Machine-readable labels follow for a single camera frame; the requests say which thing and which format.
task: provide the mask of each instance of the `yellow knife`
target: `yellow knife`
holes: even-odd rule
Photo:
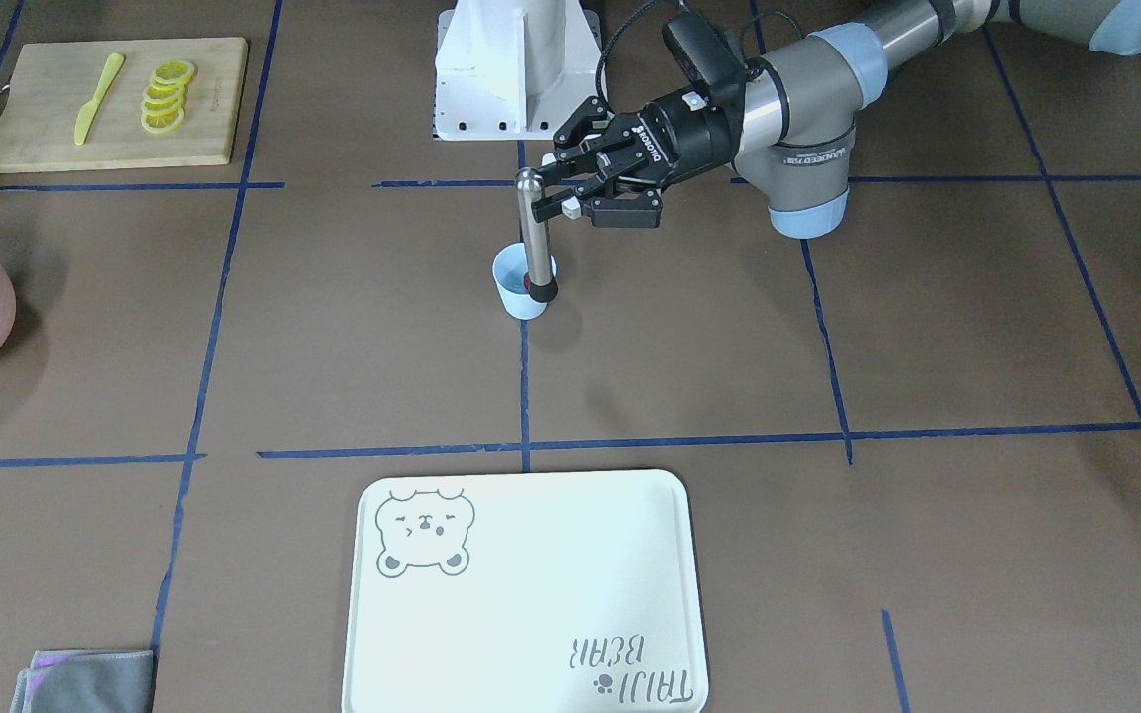
[[[91,122],[95,121],[95,112],[99,112],[104,95],[108,92],[108,87],[113,86],[116,73],[122,71],[123,63],[126,63],[126,56],[116,52],[108,55],[108,59],[104,60],[104,72],[99,75],[99,84],[95,87],[95,96],[90,102],[82,104],[82,108],[78,110],[78,122],[73,125],[73,144],[81,146],[87,143],[87,135],[91,131]]]

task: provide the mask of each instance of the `white tray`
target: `white tray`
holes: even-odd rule
[[[664,470],[383,479],[349,595],[345,713],[706,705],[688,496]]]

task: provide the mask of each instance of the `gray cloth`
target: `gray cloth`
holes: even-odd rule
[[[17,676],[11,713],[148,713],[153,663],[151,650],[38,650]]]

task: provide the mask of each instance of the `wooden cutting board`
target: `wooden cutting board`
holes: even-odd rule
[[[24,46],[0,116],[0,175],[230,162],[245,50],[241,37]],[[95,94],[104,59],[113,52],[124,55],[126,64],[104,96],[87,143],[75,146],[78,110]],[[187,86],[183,124],[151,135],[139,125],[139,104],[153,68],[169,59],[196,64],[196,76]]]

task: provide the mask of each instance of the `cartoon bear face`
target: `cartoon bear face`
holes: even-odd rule
[[[407,497],[390,493],[377,509],[378,572],[386,577],[398,577],[408,567],[438,566],[452,576],[466,572],[466,537],[472,522],[475,504],[463,493],[452,497],[440,492],[413,492]]]

